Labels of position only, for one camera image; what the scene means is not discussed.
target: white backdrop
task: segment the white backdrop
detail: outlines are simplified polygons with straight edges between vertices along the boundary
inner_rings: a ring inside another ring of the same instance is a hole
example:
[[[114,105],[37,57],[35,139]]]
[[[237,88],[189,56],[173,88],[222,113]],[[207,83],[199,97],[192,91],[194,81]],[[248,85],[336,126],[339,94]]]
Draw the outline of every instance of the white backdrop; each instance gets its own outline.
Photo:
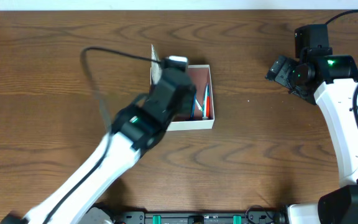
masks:
[[[0,11],[220,9],[358,9],[358,0],[0,0]]]

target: brown wood surface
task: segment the brown wood surface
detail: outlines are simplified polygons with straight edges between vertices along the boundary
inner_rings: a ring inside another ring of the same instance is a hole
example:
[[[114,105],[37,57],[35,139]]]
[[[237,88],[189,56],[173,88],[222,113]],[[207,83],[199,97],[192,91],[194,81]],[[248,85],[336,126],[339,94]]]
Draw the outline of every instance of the brown wood surface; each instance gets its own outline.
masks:
[[[315,202],[338,188],[317,106],[264,79],[293,30],[339,11],[0,12],[0,220],[25,214],[86,160],[104,128],[79,63],[87,45],[211,65],[212,130],[168,133],[104,194],[113,207],[245,210]],[[358,14],[329,25],[335,54],[358,65]],[[147,62],[90,53],[115,114],[148,91]]]

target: green tape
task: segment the green tape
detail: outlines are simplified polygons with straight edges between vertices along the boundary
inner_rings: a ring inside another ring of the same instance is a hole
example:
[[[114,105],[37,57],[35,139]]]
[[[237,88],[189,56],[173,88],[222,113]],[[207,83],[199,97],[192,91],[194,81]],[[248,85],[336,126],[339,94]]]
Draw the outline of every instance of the green tape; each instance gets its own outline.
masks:
[[[153,224],[161,224],[161,216],[153,215]]]
[[[241,216],[234,215],[233,216],[233,224],[241,224]]]

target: open box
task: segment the open box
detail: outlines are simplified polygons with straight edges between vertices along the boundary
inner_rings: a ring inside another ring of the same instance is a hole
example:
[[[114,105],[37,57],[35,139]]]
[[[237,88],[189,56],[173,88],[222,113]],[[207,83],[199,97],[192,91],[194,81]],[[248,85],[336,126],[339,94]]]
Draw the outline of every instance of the open box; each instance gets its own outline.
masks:
[[[152,59],[159,60],[156,51],[152,45]],[[203,105],[205,88],[208,84],[209,89],[209,119],[203,120],[203,112],[195,106],[194,118],[189,120],[189,117],[176,117],[169,125],[167,131],[182,131],[182,130],[196,130],[196,129],[211,129],[215,122],[214,113],[214,98],[212,91],[211,70],[209,65],[189,65],[187,74],[196,86],[196,99]],[[158,83],[161,76],[161,68],[159,64],[152,63],[150,69],[150,85]]]

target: wooden table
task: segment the wooden table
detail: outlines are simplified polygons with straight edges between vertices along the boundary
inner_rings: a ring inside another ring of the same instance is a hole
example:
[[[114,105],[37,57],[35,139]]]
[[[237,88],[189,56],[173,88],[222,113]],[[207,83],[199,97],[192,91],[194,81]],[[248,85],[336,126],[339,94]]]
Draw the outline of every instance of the wooden table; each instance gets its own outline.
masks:
[[[316,202],[338,188],[323,115],[264,76],[294,56],[293,31],[339,11],[0,12],[0,220],[25,214],[82,164],[104,134],[80,50],[102,45],[209,64],[212,130],[167,133],[102,200],[148,211],[245,210]],[[358,15],[329,25],[358,65]],[[111,113],[149,88],[147,62],[90,53]]]

